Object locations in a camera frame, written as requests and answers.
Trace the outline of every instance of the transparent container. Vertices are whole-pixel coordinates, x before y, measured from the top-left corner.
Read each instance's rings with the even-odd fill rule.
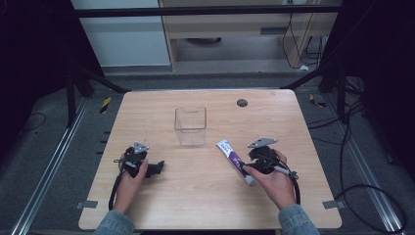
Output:
[[[174,129],[181,145],[205,145],[207,109],[177,108]]]

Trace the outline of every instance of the table top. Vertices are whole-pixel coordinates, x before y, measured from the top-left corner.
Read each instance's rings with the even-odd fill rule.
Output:
[[[237,101],[248,101],[239,107]],[[181,146],[174,130],[176,108],[207,109],[205,146]],[[118,175],[114,160],[134,141],[150,146],[150,164],[165,161],[161,174],[145,179],[129,217],[137,229],[277,229],[278,209],[263,189],[249,186],[216,143],[227,139],[246,163],[248,144],[259,137],[288,158],[299,175],[301,205],[318,228],[338,228],[333,200],[295,93],[291,90],[174,90],[126,93],[89,192],[82,229],[95,229],[108,212]]]

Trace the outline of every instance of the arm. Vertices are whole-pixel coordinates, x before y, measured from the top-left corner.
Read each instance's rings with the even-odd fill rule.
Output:
[[[148,168],[147,161],[144,161],[135,178],[126,172],[122,175],[118,188],[116,189],[115,204],[101,221],[94,234],[132,234],[134,223],[127,217],[128,209],[134,202],[138,191],[140,191]]]
[[[275,153],[282,162],[287,163],[287,158],[282,153]],[[302,207],[296,204],[293,182],[288,175],[277,170],[262,174],[247,165],[244,165],[244,170],[262,186],[266,195],[280,210],[278,219],[284,234],[320,234]]]

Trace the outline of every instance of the human hand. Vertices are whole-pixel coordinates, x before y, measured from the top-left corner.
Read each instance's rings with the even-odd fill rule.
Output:
[[[286,164],[287,158],[281,152],[274,151],[278,158]],[[243,168],[262,186],[266,195],[268,195],[269,199],[274,202],[279,210],[296,203],[293,182],[287,174],[277,170],[269,174],[263,174],[248,165],[244,165]]]
[[[116,198],[113,210],[126,214],[138,191],[140,191],[144,177],[146,176],[147,168],[149,164],[147,159],[142,162],[137,176],[133,178],[128,172],[125,172],[121,180],[119,181],[118,188],[116,189]]]

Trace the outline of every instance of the purple toothpaste tube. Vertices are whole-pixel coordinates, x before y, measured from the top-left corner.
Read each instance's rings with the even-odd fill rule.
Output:
[[[226,158],[229,160],[229,162],[231,162],[231,164],[235,167],[235,169],[239,172],[239,174],[244,177],[245,181],[249,184],[252,185],[255,182],[255,179],[248,175],[245,174],[240,165],[239,162],[241,162],[241,158],[239,158],[239,156],[235,153],[235,151],[232,149],[231,145],[228,143],[228,141],[226,139],[221,140],[219,142],[217,142],[216,144],[217,147],[219,147],[219,149],[223,152],[223,154],[225,154]]]

